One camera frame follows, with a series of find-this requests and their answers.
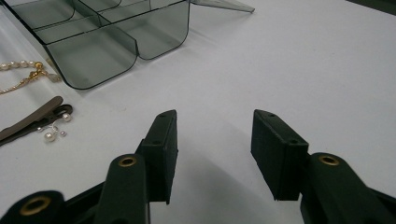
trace jewelry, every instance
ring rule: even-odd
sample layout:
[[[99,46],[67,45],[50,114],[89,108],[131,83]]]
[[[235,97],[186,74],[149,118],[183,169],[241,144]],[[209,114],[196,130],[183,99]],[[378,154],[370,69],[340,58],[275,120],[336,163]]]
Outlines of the jewelry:
[[[50,74],[44,69],[44,65],[41,62],[27,62],[25,60],[20,61],[19,63],[16,62],[10,62],[10,63],[1,63],[0,64],[0,71],[7,71],[8,69],[13,69],[13,68],[27,68],[27,67],[33,67],[35,68],[35,71],[31,72],[29,77],[24,78],[23,80],[20,81],[17,85],[10,87],[5,90],[0,90],[0,95],[15,91],[21,87],[26,86],[29,84],[30,81],[36,80],[39,77],[47,77],[51,82],[59,82],[61,81],[61,77],[57,74]]]
[[[44,134],[44,140],[46,142],[53,142],[56,139],[56,136],[58,135],[58,133],[62,136],[65,137],[67,135],[66,132],[64,131],[59,131],[59,128],[57,126],[55,126],[56,121],[58,121],[60,119],[55,120],[50,126],[44,127],[44,128],[37,128],[38,132],[43,132],[45,129],[51,128],[51,132],[50,133],[46,133]],[[64,122],[69,122],[70,120],[72,120],[72,116],[70,114],[64,113],[62,114],[62,121]]]

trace hair clip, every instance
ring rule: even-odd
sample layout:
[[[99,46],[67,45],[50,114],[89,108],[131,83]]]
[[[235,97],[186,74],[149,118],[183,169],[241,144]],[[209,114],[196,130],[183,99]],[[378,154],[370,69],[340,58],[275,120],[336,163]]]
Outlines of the hair clip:
[[[71,105],[62,105],[63,101],[64,99],[61,96],[55,96],[25,119],[9,128],[5,128],[0,132],[0,146],[14,141],[19,137],[25,136],[28,133],[47,129],[46,126],[51,127],[52,135],[56,135],[57,132],[59,132],[59,129],[55,126],[55,122],[58,119],[70,121],[70,115],[73,112],[73,107]]]

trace pearl bracelet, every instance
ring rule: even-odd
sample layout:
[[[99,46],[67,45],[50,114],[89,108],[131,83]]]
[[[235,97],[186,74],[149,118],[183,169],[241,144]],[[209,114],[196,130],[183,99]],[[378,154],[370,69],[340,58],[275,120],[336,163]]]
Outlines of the pearl bracelet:
[[[31,72],[29,77],[24,78],[17,85],[10,87],[8,89],[5,89],[5,90],[0,90],[0,95],[11,92],[11,91],[15,91],[23,86],[26,86],[30,81],[36,80],[37,78],[39,78],[41,76],[48,77],[49,80],[52,82],[58,82],[58,81],[62,80],[59,75],[49,74],[46,70],[44,70],[44,65],[41,62],[33,62],[33,61],[27,62],[25,60],[22,60],[19,63],[16,63],[16,62],[1,63],[0,71],[7,71],[7,70],[13,69],[13,68],[27,68],[27,67],[35,68],[35,71]]]

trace earring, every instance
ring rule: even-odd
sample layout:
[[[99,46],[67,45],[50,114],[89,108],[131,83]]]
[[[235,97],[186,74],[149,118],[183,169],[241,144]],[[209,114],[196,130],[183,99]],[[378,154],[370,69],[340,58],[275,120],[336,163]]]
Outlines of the earring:
[[[62,120],[63,122],[69,122],[70,120],[72,120],[72,116],[64,113],[62,114],[62,118],[61,119],[57,119],[55,120],[50,126],[44,127],[44,128],[37,128],[38,132],[43,132],[45,129],[51,128],[51,132],[50,133],[46,133],[44,134],[44,140],[46,142],[53,142],[56,139],[56,136],[58,135],[58,133],[62,136],[65,137],[67,135],[66,132],[64,131],[59,131],[59,128],[57,126],[55,126],[56,121],[58,120]]]

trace white table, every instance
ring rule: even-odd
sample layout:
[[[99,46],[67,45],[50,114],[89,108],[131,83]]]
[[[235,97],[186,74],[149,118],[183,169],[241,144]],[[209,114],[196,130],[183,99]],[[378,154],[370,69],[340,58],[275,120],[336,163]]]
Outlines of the white table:
[[[250,155],[256,108],[395,197],[396,17],[344,0],[244,3],[256,11],[191,6],[182,47],[95,89],[42,78],[0,96],[1,129],[55,95],[75,109],[65,138],[30,133],[0,147],[0,216],[31,193],[67,200],[104,181],[169,109],[179,156],[171,203],[151,204],[152,223],[303,223],[298,202],[274,202]],[[4,14],[0,36],[0,62],[43,60]],[[26,76],[0,75],[0,89]]]

